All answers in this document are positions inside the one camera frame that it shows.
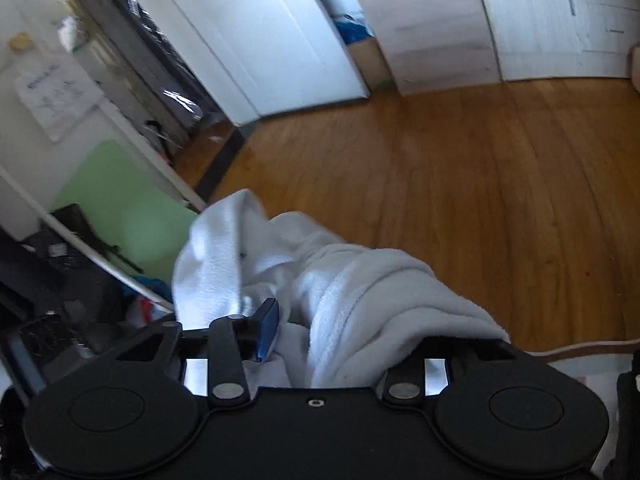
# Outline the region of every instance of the cabinet handle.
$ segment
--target cabinet handle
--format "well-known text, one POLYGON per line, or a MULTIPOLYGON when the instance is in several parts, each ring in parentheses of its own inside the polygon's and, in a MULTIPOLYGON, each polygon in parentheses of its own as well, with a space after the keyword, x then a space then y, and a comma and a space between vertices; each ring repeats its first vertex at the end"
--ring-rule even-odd
POLYGON ((569 9, 571 9, 571 15, 575 16, 575 3, 574 3, 574 0, 569 0, 569 9))

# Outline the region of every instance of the wooden floor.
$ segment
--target wooden floor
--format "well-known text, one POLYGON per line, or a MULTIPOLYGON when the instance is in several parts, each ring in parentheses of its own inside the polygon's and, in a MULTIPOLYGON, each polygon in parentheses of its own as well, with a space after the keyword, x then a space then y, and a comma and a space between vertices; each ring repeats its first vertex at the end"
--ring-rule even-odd
POLYGON ((640 96, 542 80, 264 121, 212 200, 252 189, 403 249, 527 350, 640 337, 640 96))

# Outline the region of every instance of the white metal pole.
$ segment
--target white metal pole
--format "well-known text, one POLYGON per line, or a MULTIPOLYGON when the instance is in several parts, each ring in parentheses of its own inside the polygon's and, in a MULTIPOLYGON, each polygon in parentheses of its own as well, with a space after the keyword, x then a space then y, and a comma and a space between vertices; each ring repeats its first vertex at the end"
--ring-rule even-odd
POLYGON ((69 244, 78 249, 84 256, 89 258, 94 264, 108 272, 114 278, 117 278, 125 285, 129 286, 137 293, 145 296, 150 301, 153 301, 158 308, 165 312, 173 312, 174 306, 167 300, 158 296, 152 290, 141 285, 134 280, 126 272, 113 265, 109 260, 103 257, 100 253, 95 251, 92 247, 85 244, 78 236, 73 234, 62 223, 60 223, 53 215, 51 215, 46 209, 41 206, 33 196, 31 196, 27 190, 25 190, 18 182, 8 173, 8 171, 0 165, 0 178, 2 178, 13 190, 27 203, 29 209, 31 209, 37 216, 51 229, 53 229, 62 239, 66 240, 69 244))

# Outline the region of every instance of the white cloth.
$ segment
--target white cloth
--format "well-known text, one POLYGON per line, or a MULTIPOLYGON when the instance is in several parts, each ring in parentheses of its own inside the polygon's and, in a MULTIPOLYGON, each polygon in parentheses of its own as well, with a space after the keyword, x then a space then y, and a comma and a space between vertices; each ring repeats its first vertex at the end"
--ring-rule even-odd
MULTIPOLYGON (((426 336, 500 338, 479 306, 439 282, 403 251, 346 244, 301 213, 267 220, 239 191, 191 227, 174 270, 185 330, 280 303, 280 330, 264 364, 245 363, 248 384, 296 388, 367 386, 426 336)), ((203 394, 206 367, 190 364, 186 386, 203 394)))

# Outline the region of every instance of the black floor strip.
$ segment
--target black floor strip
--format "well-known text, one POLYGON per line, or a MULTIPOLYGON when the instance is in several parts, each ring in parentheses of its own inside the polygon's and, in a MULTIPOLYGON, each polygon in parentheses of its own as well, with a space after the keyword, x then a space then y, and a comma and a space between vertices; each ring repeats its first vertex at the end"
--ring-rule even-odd
POLYGON ((222 181, 226 172, 231 167, 231 163, 234 161, 236 155, 238 155, 243 146, 244 137, 240 131, 236 129, 213 159, 209 169, 205 171, 196 186, 196 193, 205 202, 209 202, 211 195, 213 195, 213 192, 222 181))

